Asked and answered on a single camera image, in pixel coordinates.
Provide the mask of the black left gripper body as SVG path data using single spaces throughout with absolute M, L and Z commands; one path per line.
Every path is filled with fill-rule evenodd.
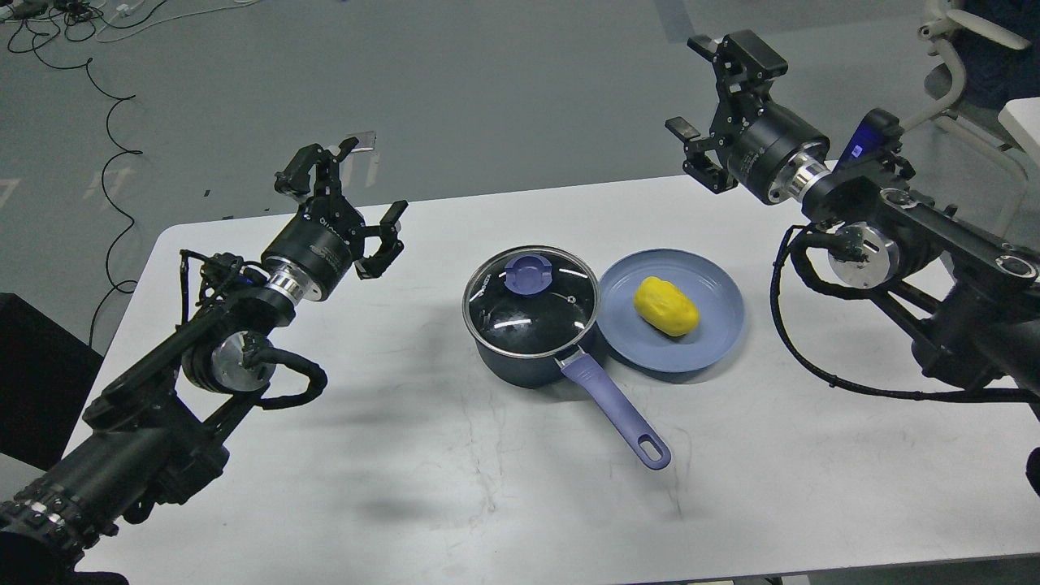
M 364 218 L 348 202 L 305 202 L 261 255 L 274 271 L 289 264 L 310 285 L 305 299 L 324 301 L 364 251 Z

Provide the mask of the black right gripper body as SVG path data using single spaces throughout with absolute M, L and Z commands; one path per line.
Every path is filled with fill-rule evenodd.
M 830 149 L 830 139 L 802 116 L 782 105 L 768 105 L 744 127 L 726 154 L 726 171 L 766 205 L 792 197 L 792 157 L 806 153 L 818 162 Z

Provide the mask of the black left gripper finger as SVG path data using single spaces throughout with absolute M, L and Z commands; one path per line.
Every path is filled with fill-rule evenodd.
M 386 270 L 394 263 L 394 260 L 401 255 L 405 245 L 400 238 L 400 219 L 408 208 L 406 200 L 395 201 L 388 208 L 386 214 L 380 219 L 378 225 L 361 226 L 354 229 L 356 240 L 361 244 L 364 251 L 364 243 L 368 238 L 379 238 L 379 248 L 375 254 L 369 256 L 359 256 L 354 262 L 354 270 L 361 280 L 374 280 L 382 277 Z
M 305 145 L 285 170 L 275 173 L 274 189 L 293 199 L 298 204 L 298 214 L 309 214 L 314 201 L 319 203 L 320 214 L 354 212 L 343 196 L 340 164 L 359 144 L 359 137 L 346 137 L 335 153 L 319 144 Z

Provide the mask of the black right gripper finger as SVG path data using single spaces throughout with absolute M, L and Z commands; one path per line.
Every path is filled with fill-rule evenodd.
M 773 82 L 790 69 L 790 63 L 752 30 L 735 31 L 721 40 L 693 36 L 687 47 L 712 63 L 716 116 L 723 123 L 751 123 L 764 115 Z
M 665 120 L 665 129 L 680 141 L 686 160 L 682 169 L 691 178 L 712 193 L 734 189 L 738 181 L 720 163 L 709 157 L 709 152 L 727 147 L 726 138 L 702 137 L 701 133 L 683 116 Z

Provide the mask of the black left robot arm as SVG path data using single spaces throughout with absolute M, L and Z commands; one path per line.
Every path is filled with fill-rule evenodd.
M 394 202 L 374 225 L 343 196 L 340 166 L 374 148 L 374 133 L 335 149 L 305 145 L 275 175 L 297 213 L 257 262 L 200 255 L 197 310 L 119 375 L 85 409 L 92 433 L 51 470 L 2 503 L 4 584 L 125 583 L 79 574 L 86 549 L 142 523 L 158 505 L 182 505 L 218 478 L 224 442 L 254 409 L 308 404 L 327 386 L 319 364 L 270 342 L 304 301 L 323 302 L 355 270 L 375 279 L 401 255 Z

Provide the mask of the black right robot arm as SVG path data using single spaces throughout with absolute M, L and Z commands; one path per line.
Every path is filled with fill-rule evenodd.
M 770 315 L 794 359 L 858 395 L 1037 411 L 1038 253 L 912 189 L 904 130 L 886 110 L 865 115 L 829 166 L 829 138 L 770 97 L 788 63 L 754 31 L 695 36 L 687 47 L 712 66 L 718 105 L 706 134 L 680 116 L 665 123 L 682 144 L 684 173 L 714 193 L 740 186 L 765 205 L 798 202 L 806 218 L 786 230 L 769 283 Z M 950 390 L 870 388 L 810 362 L 782 317 L 786 266 L 814 292 L 876 306 L 910 338 L 925 377 Z

